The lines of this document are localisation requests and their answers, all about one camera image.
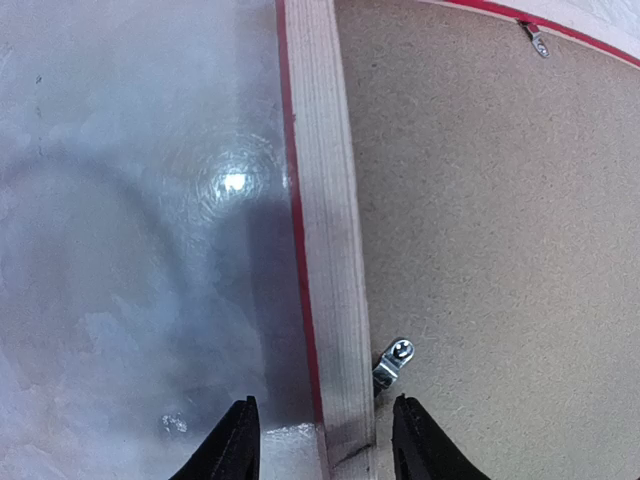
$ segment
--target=white surface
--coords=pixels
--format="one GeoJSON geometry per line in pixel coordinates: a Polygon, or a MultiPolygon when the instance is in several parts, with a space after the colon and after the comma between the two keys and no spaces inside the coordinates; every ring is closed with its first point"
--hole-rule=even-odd
{"type": "Polygon", "coordinates": [[[313,421],[275,25],[0,6],[2,480],[167,478],[246,395],[265,431],[313,421]]]}

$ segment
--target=metal clip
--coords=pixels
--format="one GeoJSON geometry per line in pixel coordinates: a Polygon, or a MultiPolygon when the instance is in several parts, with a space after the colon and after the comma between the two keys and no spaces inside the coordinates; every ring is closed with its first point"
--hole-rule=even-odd
{"type": "Polygon", "coordinates": [[[393,342],[373,369],[374,396],[388,389],[398,379],[398,373],[413,358],[415,347],[405,338],[393,342]]]}
{"type": "Polygon", "coordinates": [[[529,38],[531,39],[531,43],[533,44],[533,48],[536,49],[536,52],[538,52],[544,58],[548,58],[549,49],[542,41],[542,38],[541,38],[542,32],[540,32],[540,29],[538,28],[538,26],[535,23],[528,23],[528,22],[518,22],[518,23],[520,23],[522,28],[524,28],[524,30],[527,32],[527,35],[529,35],[529,38]]]}

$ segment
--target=red border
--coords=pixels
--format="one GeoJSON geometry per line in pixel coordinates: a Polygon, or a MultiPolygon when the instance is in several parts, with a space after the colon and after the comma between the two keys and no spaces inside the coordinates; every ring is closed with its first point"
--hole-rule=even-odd
{"type": "Polygon", "coordinates": [[[539,27],[549,28],[569,37],[575,38],[576,40],[580,40],[581,42],[587,43],[592,47],[607,52],[615,57],[620,58],[621,60],[624,60],[625,62],[629,62],[640,68],[640,60],[636,57],[629,55],[628,53],[623,52],[619,48],[613,47],[608,43],[590,37],[589,35],[585,35],[584,33],[580,33],[572,28],[560,25],[559,23],[547,20],[546,18],[531,15],[515,8],[505,7],[504,5],[498,5],[497,3],[487,2],[484,0],[444,0],[444,2],[454,5],[461,5],[464,7],[470,7],[476,10],[484,10],[485,12],[495,13],[522,22],[535,23],[539,27]]]}
{"type": "Polygon", "coordinates": [[[300,302],[302,304],[302,321],[307,340],[307,361],[311,377],[313,406],[316,423],[323,424],[322,396],[320,394],[320,371],[318,368],[318,350],[311,314],[311,297],[309,295],[309,271],[307,269],[307,250],[304,241],[304,218],[302,197],[298,178],[298,153],[295,140],[295,114],[291,96],[291,76],[289,72],[289,52],[287,49],[287,26],[285,17],[285,0],[276,0],[276,21],[278,29],[278,53],[280,55],[280,81],[282,83],[282,107],[284,112],[284,136],[287,149],[287,163],[291,188],[291,211],[293,214],[293,236],[296,242],[298,260],[298,281],[300,282],[300,302]]]}

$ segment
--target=screw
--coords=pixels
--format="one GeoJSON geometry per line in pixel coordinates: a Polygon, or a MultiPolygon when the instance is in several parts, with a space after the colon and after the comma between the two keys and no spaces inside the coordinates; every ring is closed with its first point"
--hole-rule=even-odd
{"type": "Polygon", "coordinates": [[[399,360],[413,354],[413,344],[409,340],[398,340],[393,346],[393,356],[399,360]]]}

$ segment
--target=wooden strip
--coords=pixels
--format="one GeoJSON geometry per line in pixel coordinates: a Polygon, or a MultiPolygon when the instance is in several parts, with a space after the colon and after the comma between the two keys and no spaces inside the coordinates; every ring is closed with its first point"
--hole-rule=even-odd
{"type": "Polygon", "coordinates": [[[294,213],[298,198],[304,227],[298,248],[302,241],[308,289],[302,279],[302,295],[308,293],[317,347],[317,411],[322,412],[331,478],[374,479],[369,319],[334,4],[281,0],[279,13],[286,33],[281,51],[288,59],[281,72],[283,92],[286,104],[290,89],[295,135],[290,145],[297,171],[292,175],[294,213]]]}

